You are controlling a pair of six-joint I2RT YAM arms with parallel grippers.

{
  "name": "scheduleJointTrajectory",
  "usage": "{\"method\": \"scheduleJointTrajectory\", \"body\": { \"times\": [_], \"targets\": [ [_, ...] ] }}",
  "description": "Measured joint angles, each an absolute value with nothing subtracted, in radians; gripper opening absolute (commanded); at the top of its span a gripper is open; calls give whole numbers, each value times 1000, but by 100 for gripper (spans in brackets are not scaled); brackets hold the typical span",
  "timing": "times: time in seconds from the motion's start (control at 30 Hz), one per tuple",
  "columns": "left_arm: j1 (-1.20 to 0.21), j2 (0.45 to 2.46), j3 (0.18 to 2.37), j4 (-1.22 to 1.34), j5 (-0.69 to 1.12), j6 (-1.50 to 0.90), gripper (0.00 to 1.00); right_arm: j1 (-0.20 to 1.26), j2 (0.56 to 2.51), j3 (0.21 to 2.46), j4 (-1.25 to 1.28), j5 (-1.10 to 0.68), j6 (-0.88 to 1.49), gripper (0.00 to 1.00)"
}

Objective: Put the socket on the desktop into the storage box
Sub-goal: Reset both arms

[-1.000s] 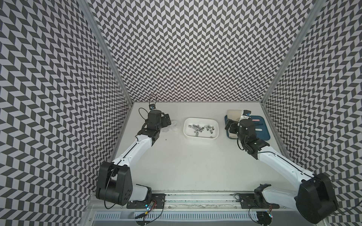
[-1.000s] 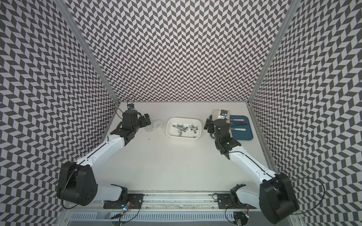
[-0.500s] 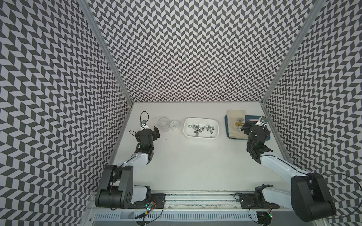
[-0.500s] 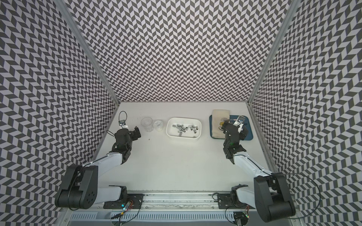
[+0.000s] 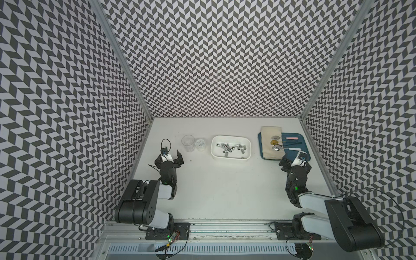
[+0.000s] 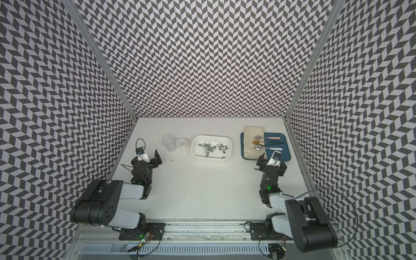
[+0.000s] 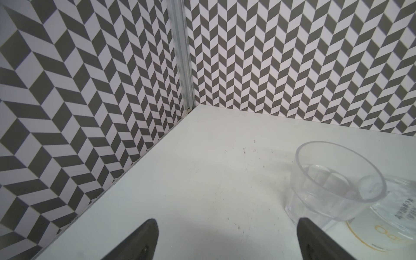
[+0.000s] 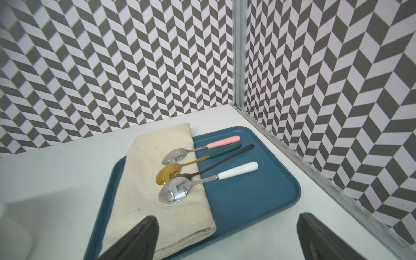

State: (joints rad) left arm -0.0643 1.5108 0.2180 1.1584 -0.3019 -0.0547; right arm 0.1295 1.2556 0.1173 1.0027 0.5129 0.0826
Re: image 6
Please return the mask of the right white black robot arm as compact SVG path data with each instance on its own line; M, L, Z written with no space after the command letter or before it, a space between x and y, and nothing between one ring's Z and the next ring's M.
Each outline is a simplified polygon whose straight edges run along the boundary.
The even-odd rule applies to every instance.
M316 197L299 198L285 194L278 186L287 165L279 152L257 160L262 172L259 194L261 201L277 212L266 216L264 237L273 240L291 238L301 252L331 249L338 246L338 236Z

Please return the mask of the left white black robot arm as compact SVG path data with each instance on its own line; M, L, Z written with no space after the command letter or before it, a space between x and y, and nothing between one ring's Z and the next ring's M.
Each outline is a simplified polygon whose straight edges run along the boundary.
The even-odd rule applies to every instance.
M136 149L131 161L132 179L95 179L89 183L81 197L75 202L70 221L76 224L109 226L118 230L141 230L146 232L147 223L143 213L125 210L119 206L122 200L145 200L150 195L153 170L162 164L157 150L149 158L145 148Z

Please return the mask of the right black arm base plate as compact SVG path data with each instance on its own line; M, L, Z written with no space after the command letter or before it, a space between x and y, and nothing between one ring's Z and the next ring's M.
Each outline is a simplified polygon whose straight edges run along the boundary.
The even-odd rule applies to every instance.
M280 241L285 235L277 233L269 224L263 223L249 223L248 232L252 241L272 240Z

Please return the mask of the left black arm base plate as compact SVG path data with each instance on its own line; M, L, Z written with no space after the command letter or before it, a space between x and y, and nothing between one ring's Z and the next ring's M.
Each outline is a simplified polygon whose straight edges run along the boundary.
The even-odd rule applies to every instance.
M165 232L165 223L148 223L139 229L121 229L119 234L120 241L141 241L149 233L153 241L160 241Z

